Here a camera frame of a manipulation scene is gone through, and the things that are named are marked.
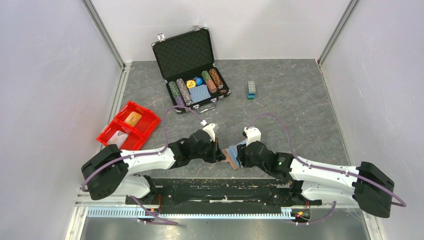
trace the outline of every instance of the stacked blocks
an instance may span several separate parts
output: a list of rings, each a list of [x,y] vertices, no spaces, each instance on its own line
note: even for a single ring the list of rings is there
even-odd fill
[[[256,93],[255,81],[248,81],[247,82],[247,99],[248,100],[255,99],[255,93]]]

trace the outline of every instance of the blue poker chip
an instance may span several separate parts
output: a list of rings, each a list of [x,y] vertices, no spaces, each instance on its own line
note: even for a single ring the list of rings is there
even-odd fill
[[[197,86],[199,86],[199,85],[201,85],[202,83],[203,83],[203,80],[200,78],[200,77],[195,77],[195,78],[193,78],[195,81],[196,81],[196,85]]]

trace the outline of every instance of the case latch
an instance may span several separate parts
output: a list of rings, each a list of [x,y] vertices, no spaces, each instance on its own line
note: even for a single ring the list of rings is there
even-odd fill
[[[165,35],[163,33],[159,33],[157,38],[159,39],[159,42],[165,41]]]

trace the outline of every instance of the open case lid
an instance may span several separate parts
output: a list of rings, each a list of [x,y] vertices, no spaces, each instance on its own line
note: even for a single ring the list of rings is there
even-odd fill
[[[151,47],[164,79],[214,63],[211,36],[206,27],[162,39]]]

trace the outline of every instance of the white wall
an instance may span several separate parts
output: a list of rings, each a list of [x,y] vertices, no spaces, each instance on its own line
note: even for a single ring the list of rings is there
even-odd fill
[[[64,239],[119,68],[80,0],[0,6],[0,239]]]
[[[323,66],[352,160],[377,164],[408,204],[381,219],[388,240],[424,238],[423,13],[422,1],[361,1]]]
[[[349,0],[92,0],[125,62],[207,26],[215,59],[317,59]]]

